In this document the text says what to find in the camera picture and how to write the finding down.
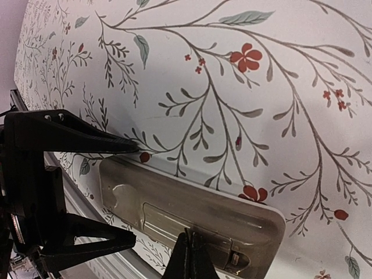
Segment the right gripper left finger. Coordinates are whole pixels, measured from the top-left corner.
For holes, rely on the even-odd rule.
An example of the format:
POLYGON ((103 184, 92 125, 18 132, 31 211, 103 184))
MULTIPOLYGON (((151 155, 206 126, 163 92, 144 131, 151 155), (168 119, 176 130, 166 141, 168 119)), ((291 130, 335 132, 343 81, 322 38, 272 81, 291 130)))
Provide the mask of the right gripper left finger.
POLYGON ((172 251, 166 267, 166 278, 193 278, 192 271, 192 238, 185 228, 178 235, 176 244, 172 251))

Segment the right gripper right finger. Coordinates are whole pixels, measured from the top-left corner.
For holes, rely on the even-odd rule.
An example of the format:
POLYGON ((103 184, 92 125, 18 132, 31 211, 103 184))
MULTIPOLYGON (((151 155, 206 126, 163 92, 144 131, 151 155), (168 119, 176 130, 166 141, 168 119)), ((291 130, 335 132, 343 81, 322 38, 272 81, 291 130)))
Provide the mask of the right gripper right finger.
POLYGON ((191 235, 191 278, 219 278, 210 259, 206 243, 203 237, 196 232, 191 235))

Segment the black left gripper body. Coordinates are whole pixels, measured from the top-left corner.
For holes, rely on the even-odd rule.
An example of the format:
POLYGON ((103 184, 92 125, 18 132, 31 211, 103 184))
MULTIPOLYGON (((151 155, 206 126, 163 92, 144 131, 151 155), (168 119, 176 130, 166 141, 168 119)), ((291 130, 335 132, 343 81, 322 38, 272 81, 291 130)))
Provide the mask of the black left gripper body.
POLYGON ((66 145, 66 112, 10 112, 1 125, 1 209, 19 252, 35 247, 43 256, 61 256, 67 213, 62 171, 46 167, 44 152, 66 145))

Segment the white remote control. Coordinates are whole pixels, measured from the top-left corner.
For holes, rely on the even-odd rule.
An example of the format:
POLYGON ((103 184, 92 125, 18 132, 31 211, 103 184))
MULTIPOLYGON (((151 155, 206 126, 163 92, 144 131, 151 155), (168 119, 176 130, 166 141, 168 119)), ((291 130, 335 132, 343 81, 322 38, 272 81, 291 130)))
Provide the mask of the white remote control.
POLYGON ((253 235, 249 242, 234 241, 229 250, 206 243, 218 271, 238 278, 264 278, 285 233, 283 215, 269 206, 198 186, 123 157, 109 157, 99 165, 102 202, 112 213, 145 234, 145 203, 191 220, 203 212, 230 217, 253 235))

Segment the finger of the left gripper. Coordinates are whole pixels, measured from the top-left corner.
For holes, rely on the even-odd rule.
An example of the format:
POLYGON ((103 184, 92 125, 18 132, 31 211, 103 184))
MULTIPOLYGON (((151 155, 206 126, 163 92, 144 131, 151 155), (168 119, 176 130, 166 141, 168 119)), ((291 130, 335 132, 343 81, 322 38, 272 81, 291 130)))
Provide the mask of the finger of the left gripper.
POLYGON ((67 110, 10 112, 5 146, 21 151, 135 153, 136 142, 101 131, 67 110))
POLYGON ((57 219, 41 249, 41 260, 48 272, 57 272, 101 256, 134 247, 136 235, 76 214, 57 219))

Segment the remote battery cover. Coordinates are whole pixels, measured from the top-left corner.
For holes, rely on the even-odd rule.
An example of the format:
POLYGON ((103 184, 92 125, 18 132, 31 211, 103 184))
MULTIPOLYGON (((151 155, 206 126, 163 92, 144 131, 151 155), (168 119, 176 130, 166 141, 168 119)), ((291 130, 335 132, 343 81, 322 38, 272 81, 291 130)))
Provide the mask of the remote battery cover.
POLYGON ((235 224, 230 217, 219 218, 203 212, 190 215, 191 220, 145 203, 143 232, 152 240, 173 247, 180 233, 188 230, 200 234, 207 244, 229 250, 234 241, 249 242, 253 235, 246 226, 235 224))

